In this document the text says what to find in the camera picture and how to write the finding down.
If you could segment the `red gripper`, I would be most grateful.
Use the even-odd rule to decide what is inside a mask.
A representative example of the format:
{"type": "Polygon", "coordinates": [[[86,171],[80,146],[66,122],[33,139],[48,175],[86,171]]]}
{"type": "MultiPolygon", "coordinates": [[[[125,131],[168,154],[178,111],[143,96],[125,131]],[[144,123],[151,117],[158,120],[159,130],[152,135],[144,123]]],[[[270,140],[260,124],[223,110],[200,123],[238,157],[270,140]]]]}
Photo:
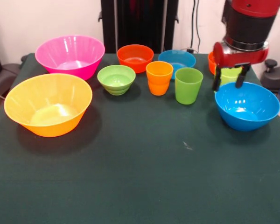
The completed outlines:
{"type": "Polygon", "coordinates": [[[265,61],[268,55],[268,42],[258,51],[238,51],[230,48],[225,42],[216,42],[213,47],[213,56],[216,63],[216,73],[212,85],[213,91],[218,91],[221,84],[221,68],[241,68],[236,80],[236,88],[241,88],[250,64],[265,61]]]}

